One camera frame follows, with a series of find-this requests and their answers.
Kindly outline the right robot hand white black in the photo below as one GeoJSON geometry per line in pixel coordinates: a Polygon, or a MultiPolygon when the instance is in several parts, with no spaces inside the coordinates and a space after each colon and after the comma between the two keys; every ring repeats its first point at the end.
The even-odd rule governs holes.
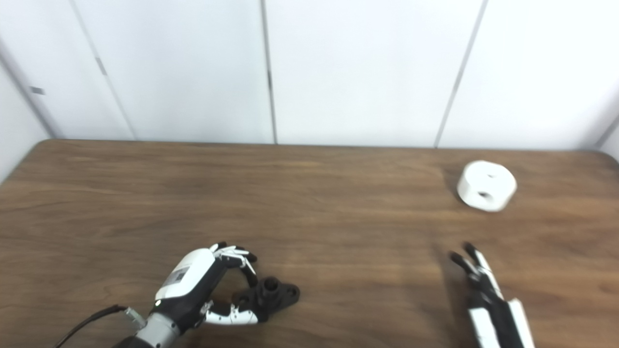
{"type": "Polygon", "coordinates": [[[506,300],[488,261],[470,242],[463,249],[471,260],[457,252],[450,259],[466,273],[471,292],[467,312],[479,348],[533,348],[529,320],[519,299],[506,300]]]}

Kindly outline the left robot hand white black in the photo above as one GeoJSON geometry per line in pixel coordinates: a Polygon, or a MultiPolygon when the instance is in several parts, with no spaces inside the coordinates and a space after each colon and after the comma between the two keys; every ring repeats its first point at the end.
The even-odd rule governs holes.
{"type": "Polygon", "coordinates": [[[151,313],[167,317],[179,334],[204,322],[214,325],[253,325],[258,322],[252,310],[211,300],[212,292],[229,269],[239,269],[249,287],[257,285],[252,266],[257,257],[240,246],[226,242],[196,249],[180,261],[155,295],[151,313]]]}

